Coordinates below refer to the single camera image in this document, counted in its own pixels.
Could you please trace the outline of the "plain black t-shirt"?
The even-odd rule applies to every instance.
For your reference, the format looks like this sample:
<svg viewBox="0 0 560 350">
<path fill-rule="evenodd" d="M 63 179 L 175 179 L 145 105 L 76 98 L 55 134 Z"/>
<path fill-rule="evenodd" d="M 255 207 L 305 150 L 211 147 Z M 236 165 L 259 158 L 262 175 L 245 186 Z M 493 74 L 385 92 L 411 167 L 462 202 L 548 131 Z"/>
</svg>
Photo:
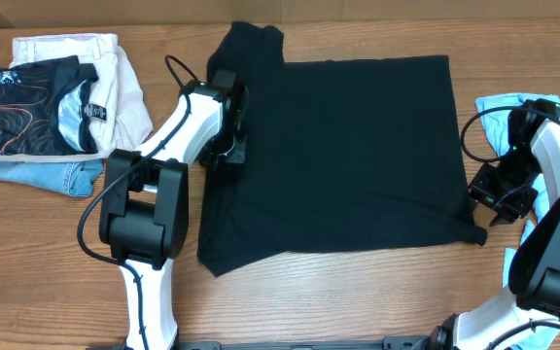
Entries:
<svg viewBox="0 0 560 350">
<path fill-rule="evenodd" d="M 206 173 L 197 256 L 222 275 L 281 254 L 482 245 L 445 55 L 288 62 L 235 22 L 207 63 L 249 90 L 245 162 Z"/>
</svg>

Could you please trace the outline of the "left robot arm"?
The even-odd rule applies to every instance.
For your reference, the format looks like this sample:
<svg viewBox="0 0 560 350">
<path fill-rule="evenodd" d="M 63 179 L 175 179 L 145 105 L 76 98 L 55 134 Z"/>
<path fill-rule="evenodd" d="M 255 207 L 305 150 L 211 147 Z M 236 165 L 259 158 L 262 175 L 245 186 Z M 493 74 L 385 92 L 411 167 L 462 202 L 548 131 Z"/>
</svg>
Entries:
<svg viewBox="0 0 560 350">
<path fill-rule="evenodd" d="M 248 104 L 249 90 L 236 78 L 191 81 L 155 136 L 109 156 L 99 237 L 125 283 L 129 330 L 122 348 L 175 347 L 172 272 L 189 226 L 189 168 L 244 164 Z"/>
</svg>

